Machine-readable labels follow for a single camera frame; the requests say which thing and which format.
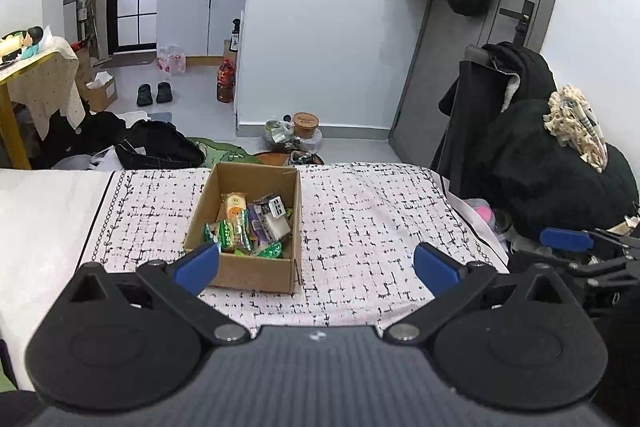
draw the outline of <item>blue gripper pad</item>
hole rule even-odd
[[[588,233],[574,230],[545,229],[540,232],[540,243],[545,247],[570,252],[584,252],[593,248],[593,239]]]
[[[185,263],[174,272],[174,282],[192,295],[199,295],[215,278],[220,263],[220,245],[212,243],[185,256]]]
[[[414,271],[434,297],[460,282],[465,267],[437,248],[420,243],[414,251]]]

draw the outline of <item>bedsheet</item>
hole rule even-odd
[[[446,196],[446,181],[428,169],[359,163],[300,169],[303,281],[295,293],[209,287],[200,295],[253,333],[264,324],[385,328],[433,298],[412,267],[424,240],[462,263],[482,260],[506,271],[506,254],[486,225]],[[0,171],[0,190],[3,176],[13,175],[7,172],[17,171]],[[20,174],[24,190],[1,207],[0,245],[8,245],[8,226],[19,230],[14,246],[20,236],[32,237],[19,254],[12,250],[13,272],[0,280],[0,332],[22,388],[31,388],[24,348],[74,270],[97,261],[107,271],[133,271],[150,259],[180,257],[208,175],[208,169]],[[25,213],[10,215],[21,205]]]

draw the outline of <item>wooden table leg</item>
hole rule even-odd
[[[14,169],[31,170],[6,83],[0,84],[0,133]]]

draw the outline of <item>black slipper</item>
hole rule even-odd
[[[142,86],[138,88],[137,106],[145,107],[145,105],[151,105],[152,103],[154,103],[154,98],[151,96],[151,86],[142,84]]]
[[[174,96],[171,93],[171,85],[168,82],[160,82],[158,84],[158,94],[156,95],[156,102],[167,103],[171,102]]]

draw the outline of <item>plush toy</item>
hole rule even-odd
[[[34,26],[26,31],[5,35],[0,39],[0,64],[5,66],[21,58],[35,55],[43,34],[40,26]]]

